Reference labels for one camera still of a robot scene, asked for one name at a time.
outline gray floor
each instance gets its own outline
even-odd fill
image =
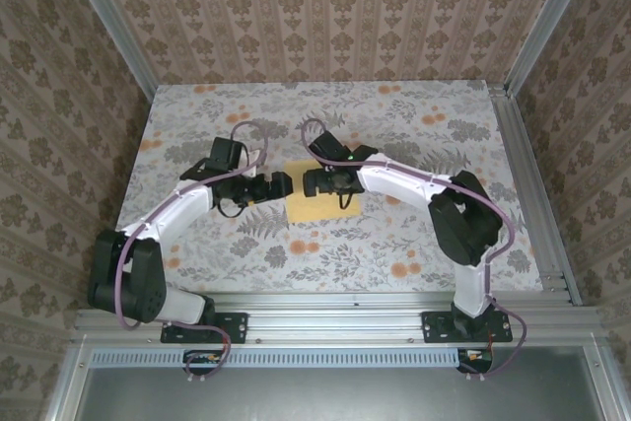
[[[174,369],[101,369],[86,390],[86,421],[603,419],[576,349],[527,349],[485,382],[455,369],[227,369],[204,383]]]

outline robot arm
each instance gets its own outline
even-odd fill
[[[398,163],[372,147],[360,146],[351,152],[330,132],[322,133],[310,145],[319,157],[335,162],[357,162],[358,166],[325,167],[304,175],[306,196],[320,192],[352,195],[364,191],[395,197],[418,208],[429,208],[441,250],[455,262],[456,295],[454,306],[459,316],[477,319],[489,309],[489,288],[485,282],[482,257],[498,241],[502,220],[472,197],[455,192],[434,180],[450,181],[486,199],[479,180],[469,172],[456,176],[434,175]],[[395,166],[362,165],[386,163]],[[424,180],[401,170],[425,175]]]
[[[90,305],[110,313],[115,312],[115,272],[123,246],[144,226],[133,241],[124,262],[120,286],[122,314],[142,322],[158,319],[213,325],[216,315],[210,298],[167,287],[162,255],[199,217],[215,206],[221,212],[222,199],[232,200],[243,210],[248,205],[279,199],[293,192],[288,175],[276,172],[268,181],[264,175],[257,175],[255,168],[212,184],[200,182],[242,169],[249,164],[250,158],[256,160],[257,154],[257,151],[248,152],[241,142],[216,138],[210,156],[200,160],[180,177],[172,196],[121,231],[101,232],[95,243],[95,259],[90,274]],[[168,203],[173,200],[173,196],[177,196],[175,201]],[[148,222],[149,216],[157,209],[162,210]]]
[[[383,153],[372,155],[368,161],[396,163]],[[474,190],[487,197],[474,175],[462,172],[456,177],[450,177],[421,173],[430,180],[421,180],[400,171],[382,167],[362,167],[357,171],[357,178],[367,191],[395,197],[414,207],[429,207],[439,246],[456,263],[454,265],[456,275],[454,304],[469,317],[481,316],[489,307],[490,301],[486,297],[484,264],[480,262],[487,249],[497,242],[501,221],[494,219],[494,216],[486,216],[486,219],[472,219],[474,212],[483,213],[484,211],[482,209],[473,211],[476,202],[468,202],[470,198],[466,199],[466,203],[457,202],[455,197],[451,196],[452,191],[432,182],[432,178],[452,180],[460,185],[465,184],[463,181],[467,181],[466,187],[472,188],[477,185],[479,188]],[[462,204],[465,206],[464,212],[460,212],[457,208]]]

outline floral wallpaper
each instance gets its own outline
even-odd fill
[[[263,171],[309,155],[300,143],[307,117],[323,120],[355,149],[374,146],[437,174],[470,170],[517,228],[512,249],[492,266],[496,290],[541,289],[539,274],[497,120],[483,81],[272,83],[161,86],[118,220],[127,226],[173,190],[207,156],[215,136],[254,120],[267,131]],[[258,130],[238,139],[255,149]],[[317,127],[311,130],[315,138]],[[438,247],[428,209],[364,193],[359,216],[290,224],[285,200],[235,218],[217,209],[163,252],[167,279],[192,291],[416,292],[454,289],[454,264]],[[234,205],[224,201],[226,213]],[[502,232],[500,243],[506,235]]]
[[[583,296],[631,386],[631,0],[572,0],[518,103]]]
[[[544,0],[112,0],[161,84],[503,82]]]
[[[0,419],[38,419],[148,105],[88,0],[0,0]]]

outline aluminum frame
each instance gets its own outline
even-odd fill
[[[127,27],[124,15],[112,0],[90,0],[90,3],[99,14],[99,18],[125,59],[142,92],[151,102],[160,83],[142,52],[142,44]]]
[[[592,377],[605,419],[624,419],[618,415],[628,410],[628,406],[615,390],[615,373],[611,374],[611,367],[615,366],[605,363],[606,334],[596,308],[570,305],[567,291],[498,292],[496,297],[526,320],[528,346],[583,347],[586,357],[594,364]],[[217,294],[213,298],[217,311],[250,314],[245,347],[251,350],[325,347],[394,351],[467,346],[426,344],[423,340],[420,314],[447,310],[453,299],[451,292]],[[521,336],[519,323],[512,320],[512,325],[515,341],[500,345],[514,346]],[[47,421],[74,420],[95,350],[107,347],[160,351],[165,348],[160,343],[160,331],[158,323],[143,324],[131,332],[119,330],[113,315],[97,310],[80,311]],[[169,347],[200,349],[218,346],[170,344]]]
[[[514,96],[508,97],[501,85],[489,86],[489,95],[524,211],[543,288],[554,291],[559,283],[567,285],[572,303],[581,305],[583,302],[579,287],[563,247],[517,101]]]
[[[546,0],[534,22],[520,53],[505,80],[508,91],[517,95],[543,47],[550,39],[571,0]]]
[[[516,179],[535,249],[543,291],[495,292],[504,306],[526,320],[529,347],[582,347],[589,363],[598,403],[607,421],[631,419],[629,399],[606,343],[597,310],[583,307],[536,161],[527,141],[517,103],[502,86],[489,92],[507,155]],[[377,294],[212,294],[220,312],[249,313],[245,346],[251,350],[290,348],[423,349],[466,347],[467,344],[425,344],[420,314],[446,311],[452,292]],[[514,346],[522,335],[512,320]],[[100,348],[164,349],[161,326],[142,325],[120,330],[113,315],[80,311],[70,350],[52,398],[47,421],[74,420],[83,395],[90,361]],[[174,348],[218,348],[209,345],[170,345]]]

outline cable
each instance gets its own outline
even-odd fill
[[[169,208],[169,206],[171,206],[175,201],[177,201],[181,196],[184,196],[185,194],[187,194],[188,192],[192,191],[193,189],[197,189],[198,187],[201,186],[205,186],[207,184],[211,184],[213,182],[217,182],[217,181],[221,181],[223,179],[227,179],[229,177],[234,177],[234,176],[238,176],[238,175],[242,175],[243,173],[246,173],[248,171],[250,171],[251,169],[257,167],[258,165],[261,165],[266,158],[267,155],[267,148],[269,145],[269,140],[267,138],[267,133],[265,133],[265,130],[263,129],[263,127],[261,127],[258,123],[252,121],[252,120],[248,120],[248,121],[244,121],[241,123],[238,123],[237,125],[235,125],[235,127],[233,128],[230,136],[231,138],[235,135],[235,131],[244,126],[244,125],[251,125],[253,127],[258,128],[261,131],[261,134],[263,136],[263,150],[261,151],[260,155],[258,156],[258,158],[256,160],[254,160],[250,165],[247,165],[246,167],[240,168],[238,170],[234,170],[228,173],[225,173],[223,175],[217,175],[217,176],[212,176],[212,177],[208,177],[206,179],[203,179],[202,181],[199,182],[195,182],[193,184],[190,184],[182,189],[180,189],[177,192],[174,192],[171,196],[169,196],[169,198],[167,198],[162,204],[160,204],[145,220],[144,224],[139,225],[135,231],[133,231],[131,233],[131,235],[127,238],[127,242],[125,242],[125,245],[122,247],[122,251],[120,252],[120,257],[118,259],[118,263],[116,265],[116,275],[115,275],[115,279],[114,279],[114,312],[116,314],[116,319],[118,319],[118,323],[120,324],[120,326],[125,329],[125,330],[133,330],[136,327],[138,327],[140,325],[140,321],[137,320],[135,324],[130,325],[127,323],[127,321],[125,320],[125,317],[122,314],[122,302],[120,301],[121,298],[121,287],[122,287],[122,274],[123,274],[123,266],[125,264],[125,261],[127,260],[127,254],[129,253],[129,250],[131,249],[132,244],[134,243],[134,241],[138,238],[138,236],[145,230],[148,229],[149,226],[151,225],[151,223],[158,217],[160,216],[166,209]]]
[[[353,199],[353,191],[351,191],[351,192],[348,194],[348,197],[346,198],[346,203],[343,203],[343,202],[342,202],[342,195],[341,195],[341,194],[339,194],[339,208],[340,208],[342,211],[345,211],[346,209],[348,209],[348,206],[350,206],[350,205],[351,205],[351,199]]]
[[[243,212],[245,211],[244,207],[239,208],[239,212],[237,214],[235,214],[234,216],[229,216],[228,214],[226,214],[224,212],[224,210],[221,208],[221,201],[217,201],[217,210],[219,211],[219,213],[224,216],[227,219],[235,219],[239,216],[241,216],[243,214]]]
[[[506,250],[508,250],[513,243],[515,242],[515,226],[513,225],[513,222],[511,222],[511,220],[509,219],[509,217],[506,215],[506,213],[500,209],[500,207],[498,207],[495,203],[493,203],[491,200],[487,199],[484,196],[481,196],[480,194],[473,192],[469,189],[466,189],[465,187],[462,186],[458,186],[457,184],[453,184],[450,181],[446,181],[444,179],[439,179],[439,178],[430,178],[426,175],[423,175],[419,172],[416,172],[415,170],[410,170],[408,168],[402,167],[400,165],[398,165],[397,163],[386,163],[386,162],[380,162],[377,160],[368,160],[365,162],[334,162],[332,160],[327,160],[323,157],[320,157],[318,154],[316,154],[311,148],[309,148],[309,143],[307,142],[307,128],[308,125],[312,122],[315,122],[317,124],[319,124],[319,126],[321,127],[322,131],[326,131],[326,125],[324,124],[323,121],[321,121],[318,118],[308,118],[307,120],[305,120],[303,122],[303,124],[301,125],[300,128],[300,134],[301,134],[301,140],[303,143],[303,146],[305,147],[305,149],[309,152],[309,154],[314,157],[318,162],[325,164],[325,165],[329,165],[331,167],[382,167],[382,168],[390,168],[393,170],[396,170],[398,172],[401,172],[405,175],[410,175],[413,177],[417,177],[419,179],[422,179],[424,181],[429,181],[431,180],[432,182],[434,182],[437,185],[440,186],[444,186],[444,187],[448,187],[449,189],[452,189],[456,192],[459,192],[461,194],[465,194],[469,197],[472,197],[473,199],[478,200],[479,202],[481,202],[482,204],[484,204],[485,206],[487,206],[489,209],[491,209],[493,212],[495,212],[504,222],[504,224],[506,224],[506,227],[509,231],[509,238],[508,241],[504,244],[504,246],[494,250],[492,253],[488,254],[485,258],[485,262],[484,262],[484,292],[486,294],[486,298],[488,298],[490,301],[490,304],[497,309],[498,311],[501,311],[505,314],[507,314],[508,316],[511,316],[513,318],[515,318],[516,320],[518,320],[520,322],[520,324],[522,325],[523,328],[523,332],[522,332],[522,337],[520,338],[520,341],[518,342],[517,346],[515,347],[515,350],[513,351],[513,353],[511,354],[511,356],[506,360],[506,362],[504,362],[504,364],[502,364],[500,367],[498,367],[495,370],[492,370],[490,372],[487,372],[487,374],[484,374],[484,376],[490,376],[490,375],[496,375],[498,373],[503,372],[504,370],[506,370],[507,366],[513,362],[513,360],[515,360],[515,357],[517,357],[517,355],[520,353],[520,351],[522,350],[522,347],[524,345],[524,343],[526,342],[526,335],[527,335],[527,325],[526,322],[522,319],[521,316],[506,310],[505,308],[503,308],[499,303],[497,303],[492,297],[491,297],[491,272],[490,272],[490,263],[491,261],[496,258],[497,256],[499,256],[500,254],[504,253]],[[476,373],[477,371],[475,371],[474,369],[471,369],[470,367],[466,366],[465,364],[461,364],[463,367],[465,367],[466,369],[470,369],[473,373]]]
[[[176,321],[171,322],[171,325],[175,325],[177,327],[182,327],[184,329],[212,330],[213,332],[219,333],[223,337],[223,340],[224,340],[223,356],[222,356],[221,360],[219,362],[217,362],[217,365],[215,366],[215,368],[213,368],[210,372],[205,374],[203,377],[204,378],[210,378],[210,377],[213,377],[214,375],[217,375],[217,372],[219,372],[219,370],[228,361],[228,357],[230,356],[230,351],[232,349],[232,341],[230,339],[230,335],[228,335],[228,332],[226,332],[224,329],[221,329],[221,328],[216,327],[214,325],[191,325],[191,324],[185,324],[183,322],[176,322]],[[194,377],[194,374],[192,374],[190,372],[190,363],[197,357],[199,357],[199,354],[193,354],[193,355],[191,355],[190,357],[188,357],[186,359],[186,365],[184,366],[184,371],[188,375],[188,379],[189,380],[192,380],[192,378]]]

